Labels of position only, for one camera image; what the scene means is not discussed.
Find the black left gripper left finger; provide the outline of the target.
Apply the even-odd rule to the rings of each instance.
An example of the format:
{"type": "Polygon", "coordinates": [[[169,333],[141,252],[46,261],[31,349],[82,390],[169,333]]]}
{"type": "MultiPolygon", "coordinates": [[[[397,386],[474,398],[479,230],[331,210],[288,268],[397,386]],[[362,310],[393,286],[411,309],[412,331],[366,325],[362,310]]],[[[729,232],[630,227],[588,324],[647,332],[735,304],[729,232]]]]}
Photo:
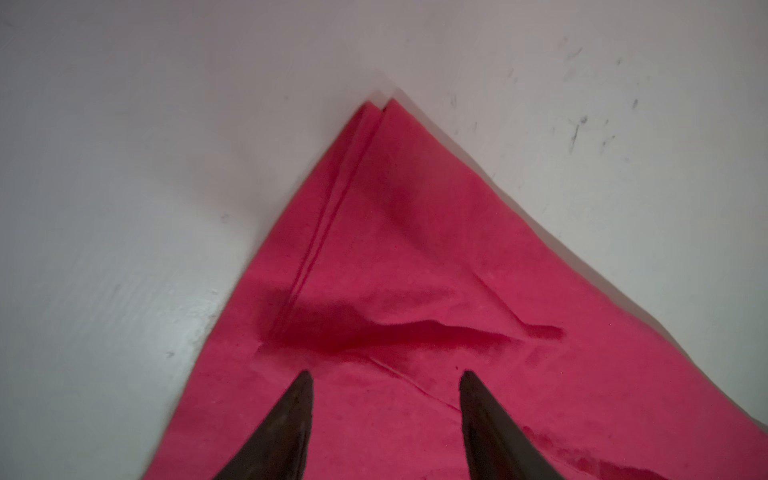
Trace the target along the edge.
{"type": "Polygon", "coordinates": [[[313,379],[301,371],[215,480],[300,480],[312,427],[313,379]]]}

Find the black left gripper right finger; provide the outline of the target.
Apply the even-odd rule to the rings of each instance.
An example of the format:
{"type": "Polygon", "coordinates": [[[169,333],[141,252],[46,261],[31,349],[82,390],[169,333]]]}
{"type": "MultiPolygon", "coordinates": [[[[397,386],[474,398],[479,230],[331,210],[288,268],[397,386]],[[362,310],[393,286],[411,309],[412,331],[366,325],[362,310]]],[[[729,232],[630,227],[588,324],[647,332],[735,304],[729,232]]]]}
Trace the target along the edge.
{"type": "Polygon", "coordinates": [[[472,480],[563,480],[473,371],[463,372],[459,394],[472,480]]]}

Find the magenta t shirt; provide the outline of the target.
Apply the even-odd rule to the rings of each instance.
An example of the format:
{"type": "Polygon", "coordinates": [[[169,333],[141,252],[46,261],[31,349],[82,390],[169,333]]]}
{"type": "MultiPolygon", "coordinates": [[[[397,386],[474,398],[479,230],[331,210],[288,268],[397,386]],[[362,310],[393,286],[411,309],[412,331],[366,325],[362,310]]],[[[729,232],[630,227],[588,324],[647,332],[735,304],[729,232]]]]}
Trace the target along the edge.
{"type": "Polygon", "coordinates": [[[474,371],[568,479],[763,479],[766,435],[399,103],[365,103],[208,336],[149,479],[208,479],[295,376],[310,479],[464,479],[474,371]]]}

